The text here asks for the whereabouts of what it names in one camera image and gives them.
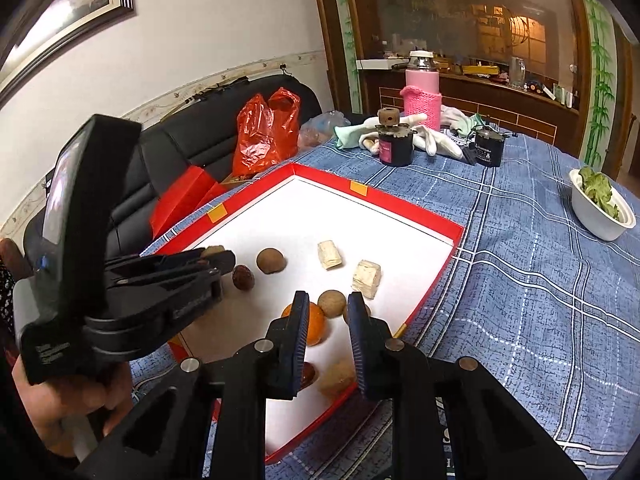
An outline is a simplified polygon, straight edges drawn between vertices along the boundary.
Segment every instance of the leafy vegetable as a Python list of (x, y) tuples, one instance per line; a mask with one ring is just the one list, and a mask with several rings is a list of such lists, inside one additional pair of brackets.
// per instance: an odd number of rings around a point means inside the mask
[(609, 203), (611, 200), (611, 184), (607, 175), (595, 173), (589, 166), (583, 167), (578, 174), (582, 177), (584, 194), (606, 214), (617, 220), (620, 210), (617, 205)]

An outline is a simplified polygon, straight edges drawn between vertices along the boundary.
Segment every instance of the vegetable bowl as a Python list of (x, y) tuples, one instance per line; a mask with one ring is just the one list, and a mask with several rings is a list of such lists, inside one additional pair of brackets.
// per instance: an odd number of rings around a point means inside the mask
[(611, 187), (610, 190), (611, 198), (609, 204), (617, 207), (617, 220), (605, 213), (585, 194), (582, 190), (582, 176), (579, 170), (571, 170), (569, 178), (573, 184), (571, 205), (574, 208), (575, 215), (592, 234), (601, 240), (610, 242), (618, 238), (625, 230), (636, 226), (636, 216), (633, 210), (614, 187)]

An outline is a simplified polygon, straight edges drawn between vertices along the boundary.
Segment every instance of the pink knitted cover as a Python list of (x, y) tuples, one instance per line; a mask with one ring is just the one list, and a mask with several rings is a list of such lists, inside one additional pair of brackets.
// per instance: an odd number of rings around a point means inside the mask
[(405, 86), (400, 95), (404, 98), (404, 113), (427, 114), (427, 120), (423, 121), (427, 128), (440, 131), (440, 105), (442, 94), (424, 92), (417, 86)]

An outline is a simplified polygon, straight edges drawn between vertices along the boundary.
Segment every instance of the brick pattern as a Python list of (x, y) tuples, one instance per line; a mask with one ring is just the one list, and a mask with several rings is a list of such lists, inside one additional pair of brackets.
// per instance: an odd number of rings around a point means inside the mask
[[(453, 97), (442, 96), (442, 104), (452, 106), (467, 114), (480, 114), (482, 117), (488, 118), (492, 124), (507, 128), (512, 132), (518, 132), (533, 137), (534, 139), (544, 140), (551, 145), (556, 142), (556, 126), (554, 124), (545, 123), (544, 121), (517, 114), (510, 110), (481, 105), (473, 101), (465, 101)], [(380, 107), (385, 106), (398, 108), (401, 112), (404, 111), (404, 101), (400, 96), (400, 90), (398, 88), (380, 87)]]

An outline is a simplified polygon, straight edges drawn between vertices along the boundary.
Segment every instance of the brown wooden knob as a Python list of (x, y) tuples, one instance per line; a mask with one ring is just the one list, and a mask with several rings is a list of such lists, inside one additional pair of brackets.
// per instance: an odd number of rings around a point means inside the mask
[(400, 123), (400, 110), (397, 108), (380, 108), (378, 120), (383, 126), (397, 126)]

